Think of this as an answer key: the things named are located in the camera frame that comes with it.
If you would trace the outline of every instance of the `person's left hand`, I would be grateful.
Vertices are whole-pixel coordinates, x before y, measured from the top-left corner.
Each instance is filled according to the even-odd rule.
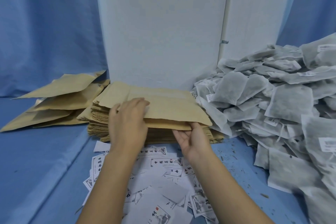
[[[144,121],[145,108],[149,102],[144,98],[134,98],[111,108],[108,119],[111,149],[127,151],[137,156],[143,147],[148,127]]]

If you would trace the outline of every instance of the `hand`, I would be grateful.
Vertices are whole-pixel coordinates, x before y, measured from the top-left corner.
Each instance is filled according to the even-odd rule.
[[[193,122],[190,124],[191,131],[174,130],[174,136],[181,147],[185,158],[192,164],[204,155],[212,152],[208,137],[202,127]]]
[[[145,108],[149,102],[144,98],[134,98],[111,108],[108,118],[108,132],[112,149],[127,150],[127,154],[136,157],[143,147],[148,127],[144,122]]]

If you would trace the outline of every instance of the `pile of cards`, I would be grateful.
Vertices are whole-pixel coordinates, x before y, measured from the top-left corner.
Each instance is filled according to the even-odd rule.
[[[102,154],[92,158],[90,177],[83,182],[89,190],[83,205],[109,150],[110,144],[97,142],[94,151]],[[219,223],[189,162],[177,153],[168,153],[166,147],[141,150],[128,182],[123,211],[123,224],[190,223],[193,216]]]

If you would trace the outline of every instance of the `person's left arm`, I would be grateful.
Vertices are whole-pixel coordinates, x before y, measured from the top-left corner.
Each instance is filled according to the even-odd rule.
[[[108,123],[113,139],[111,151],[77,224],[121,223],[132,167],[147,136],[144,115],[148,104],[144,99],[132,99],[123,103],[118,113],[119,105],[111,109]]]

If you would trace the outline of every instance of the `white panel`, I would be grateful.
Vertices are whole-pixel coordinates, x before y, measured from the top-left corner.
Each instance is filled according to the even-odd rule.
[[[275,44],[287,0],[227,0],[219,57],[238,59]]]
[[[98,0],[112,81],[190,89],[215,68],[225,0]]]

